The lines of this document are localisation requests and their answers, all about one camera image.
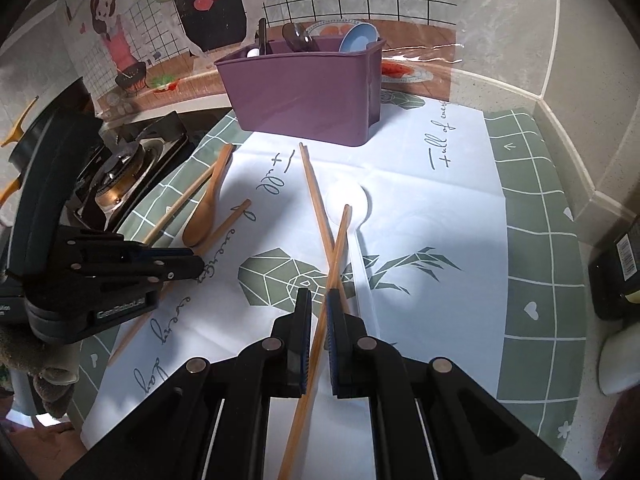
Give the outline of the brown wooden spoon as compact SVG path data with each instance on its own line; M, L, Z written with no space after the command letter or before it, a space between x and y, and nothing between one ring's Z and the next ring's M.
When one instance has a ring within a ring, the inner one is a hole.
M214 227L220 190L231 164L233 144L224 144L215 162L212 176L198 206L182 232L182 241L188 247L196 247L208 237Z

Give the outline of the white plastic spoon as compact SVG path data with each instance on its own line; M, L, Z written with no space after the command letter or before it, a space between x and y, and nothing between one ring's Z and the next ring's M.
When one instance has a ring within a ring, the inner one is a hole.
M366 244L361 234L360 228L369 218L369 196L366 190L355 184L352 188L352 199L354 203L354 218L350 225L352 241L352 277L356 290L358 312L366 324L368 333L375 338L381 338L381 326L378 314L376 313L375 300L371 285L370 267L373 259L366 254Z

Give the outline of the dark metal spoon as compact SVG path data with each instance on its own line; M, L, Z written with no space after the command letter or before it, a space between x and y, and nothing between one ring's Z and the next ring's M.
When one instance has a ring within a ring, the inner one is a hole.
M318 52L318 44L306 27L300 23L285 23L281 30L282 38L292 52Z

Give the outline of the light blue plastic spoon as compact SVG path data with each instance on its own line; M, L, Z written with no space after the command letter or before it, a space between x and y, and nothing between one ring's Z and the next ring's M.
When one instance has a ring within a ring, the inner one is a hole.
M359 23L352 26L343 37L338 50L341 53L364 51L369 44L378 41L378 30L370 23Z

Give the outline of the black gas stove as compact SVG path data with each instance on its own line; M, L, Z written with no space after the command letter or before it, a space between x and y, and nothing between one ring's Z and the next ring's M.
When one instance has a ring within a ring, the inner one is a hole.
M70 218L87 229L115 232L164 177L193 153L203 133L171 112L149 125L114 132L116 144L96 148L67 202Z

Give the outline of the white salt shaker teal lid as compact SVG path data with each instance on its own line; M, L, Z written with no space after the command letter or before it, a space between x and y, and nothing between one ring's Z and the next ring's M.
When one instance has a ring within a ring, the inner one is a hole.
M640 325L634 323L605 341L598 366L599 387L612 396L640 382Z

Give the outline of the green white checked table mat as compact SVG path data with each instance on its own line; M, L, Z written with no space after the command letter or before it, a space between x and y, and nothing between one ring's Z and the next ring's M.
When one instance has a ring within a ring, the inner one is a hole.
M234 115L134 208L122 234L148 235L225 143L236 152L221 210L250 208L206 252L201 278L174 286L114 365L114 332L84 344L72 413L88 451L186 360L219 362L267 337L300 288L322 303L328 264L299 143L246 132ZM385 92L367 144L309 151L332 224L355 184L369 196L360 230L380 339L410 359L454 361L561 457L582 376L585 284L572 212L533 116Z

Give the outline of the dark soy sauce bottle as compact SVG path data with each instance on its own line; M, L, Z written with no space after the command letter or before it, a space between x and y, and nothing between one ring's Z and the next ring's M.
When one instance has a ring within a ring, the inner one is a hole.
M589 266L594 312L617 321L639 312L639 218Z

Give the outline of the purple plastic utensil holder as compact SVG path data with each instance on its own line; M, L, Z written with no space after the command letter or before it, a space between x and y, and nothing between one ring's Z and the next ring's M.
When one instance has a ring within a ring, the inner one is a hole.
M293 52L282 39L250 58L236 50L215 65L245 131L361 146L381 117L382 49L338 50L342 38L320 36L318 49Z

